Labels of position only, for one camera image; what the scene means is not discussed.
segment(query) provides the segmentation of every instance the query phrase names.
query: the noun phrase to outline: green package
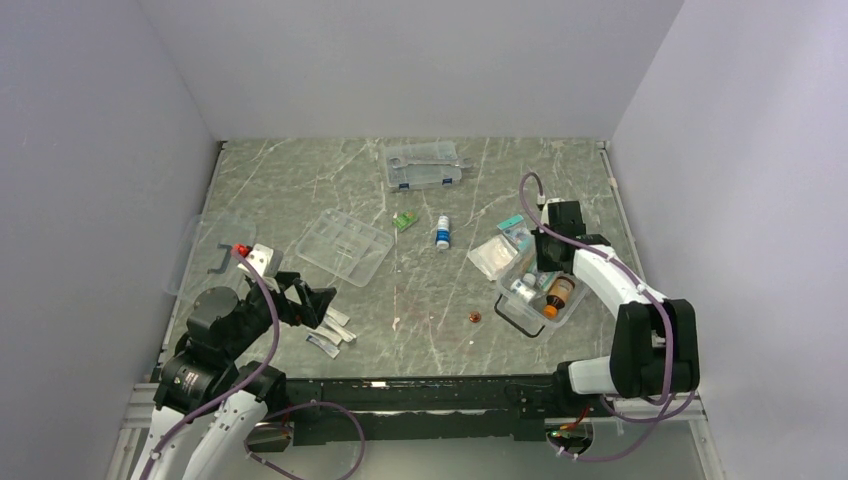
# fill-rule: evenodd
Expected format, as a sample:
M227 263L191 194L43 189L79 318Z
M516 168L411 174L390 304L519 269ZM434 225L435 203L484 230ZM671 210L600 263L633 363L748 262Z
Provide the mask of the green package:
M407 210L400 215L397 216L392 223L395 224L399 232L406 230L411 227L413 223L418 221L418 214L413 212L412 210Z

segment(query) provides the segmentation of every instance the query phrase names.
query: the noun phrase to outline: clear plastic bag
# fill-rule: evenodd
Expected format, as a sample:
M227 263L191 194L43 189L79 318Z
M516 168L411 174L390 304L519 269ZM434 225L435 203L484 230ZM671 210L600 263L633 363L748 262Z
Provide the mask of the clear plastic bag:
M468 251L468 259L471 260L489 281L498 279L509 263L515 258L518 251L509 244L503 235L496 235L486 243L474 250Z

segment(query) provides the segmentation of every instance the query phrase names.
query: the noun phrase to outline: clear plastic lid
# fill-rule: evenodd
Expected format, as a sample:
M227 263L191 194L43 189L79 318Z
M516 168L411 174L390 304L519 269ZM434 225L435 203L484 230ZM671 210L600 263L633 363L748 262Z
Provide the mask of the clear plastic lid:
M454 142L414 143L383 147L383 156L391 168L403 168L408 165L447 165L468 168L471 163L459 158Z
M165 292L193 300L211 287L237 290L244 275L230 249L237 243L252 245L255 239L256 225L250 219L231 214L195 215L183 231Z
M410 165L392 168L386 165L386 180L393 190L420 190L449 187L462 179L462 170L445 165Z
M388 233L327 209L295 247L297 256L364 287L394 245Z

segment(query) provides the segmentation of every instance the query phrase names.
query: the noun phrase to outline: red object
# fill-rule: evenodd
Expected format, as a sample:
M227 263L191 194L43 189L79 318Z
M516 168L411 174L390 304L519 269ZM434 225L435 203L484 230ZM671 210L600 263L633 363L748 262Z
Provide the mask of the red object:
M247 255L250 254L250 251L253 250L253 249L251 247L237 243L237 244L233 245L233 250L238 252L238 254L241 255L242 257L247 257Z
M559 429L560 430L566 430L566 431L574 430L575 428L577 428L577 425L580 425L580 422L582 422L583 419L586 418L586 415L588 415L588 414L589 414L589 405L586 405L586 408L583 409L583 412L580 414L579 417L577 417L577 420L575 420L574 423L568 423L566 425L559 427Z

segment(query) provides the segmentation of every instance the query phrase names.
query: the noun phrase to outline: clear plastic container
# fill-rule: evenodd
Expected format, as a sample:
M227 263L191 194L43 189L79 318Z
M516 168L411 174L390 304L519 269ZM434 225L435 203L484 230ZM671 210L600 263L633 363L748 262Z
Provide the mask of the clear plastic container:
M544 298L547 292L540 291L539 297L535 301L527 302L522 295L512 289L515 281L521 280L528 269L533 266L535 259L536 246L531 242L518 253L506 267L504 273L498 277L499 297L495 303L495 312L524 335L539 340L547 340L558 328L565 325L583 297L589 292L589 288L574 276L565 275L574 282L574 290L556 317L553 319L545 317L542 315L542 308L545 306Z
M357 287L371 281L394 245L388 233L327 209L295 247L297 256Z
M391 168L403 168L408 165L447 165L467 168L471 164L456 154L454 142L414 143L383 147L383 156Z
M462 179L462 170L445 165L410 165L392 168L386 162L386 180L395 191L449 187Z
M231 257L230 249L236 243L252 245L255 238L256 224L249 218L226 213L195 215L183 231L164 290L192 301L210 287L237 290L244 275L237 268L238 261Z

